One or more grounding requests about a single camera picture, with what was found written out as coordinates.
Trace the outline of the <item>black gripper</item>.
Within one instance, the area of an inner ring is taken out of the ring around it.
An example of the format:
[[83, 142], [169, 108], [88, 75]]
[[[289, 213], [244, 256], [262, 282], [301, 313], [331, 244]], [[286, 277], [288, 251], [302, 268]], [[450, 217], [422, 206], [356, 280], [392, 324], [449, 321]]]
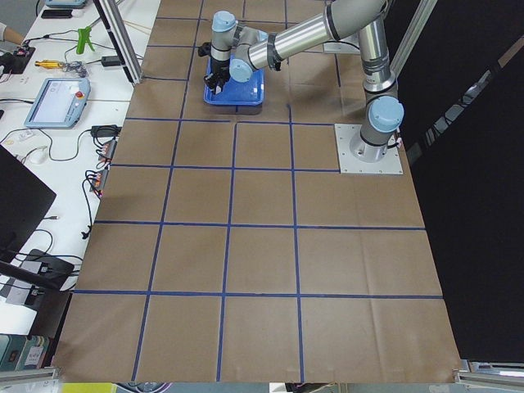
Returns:
[[229, 81], [228, 69], [220, 70], [214, 73], [209, 73], [204, 77], [206, 87], [212, 93], [221, 93], [224, 90], [224, 85]]

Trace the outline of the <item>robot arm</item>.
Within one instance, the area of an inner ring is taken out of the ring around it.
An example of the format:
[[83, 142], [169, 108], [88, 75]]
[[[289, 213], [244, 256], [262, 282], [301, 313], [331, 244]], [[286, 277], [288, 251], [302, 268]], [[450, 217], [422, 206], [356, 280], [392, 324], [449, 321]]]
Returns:
[[241, 23], [229, 11], [217, 11], [210, 41], [197, 49], [200, 57], [209, 59], [204, 82], [218, 94], [229, 80], [246, 83], [258, 70], [279, 71], [293, 56], [354, 35], [364, 71], [366, 104], [364, 121], [350, 140], [350, 151], [362, 162], [377, 163], [393, 148], [390, 139], [404, 118], [386, 43], [385, 10], [383, 1], [332, 1], [316, 16], [277, 33], [265, 33]]

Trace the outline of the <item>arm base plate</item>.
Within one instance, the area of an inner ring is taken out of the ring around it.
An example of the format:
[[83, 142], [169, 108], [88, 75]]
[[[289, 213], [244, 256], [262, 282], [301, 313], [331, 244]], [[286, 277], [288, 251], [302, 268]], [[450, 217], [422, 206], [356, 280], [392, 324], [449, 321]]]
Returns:
[[334, 124], [337, 156], [341, 174], [402, 175], [400, 149], [395, 136], [380, 147], [367, 144], [360, 124]]

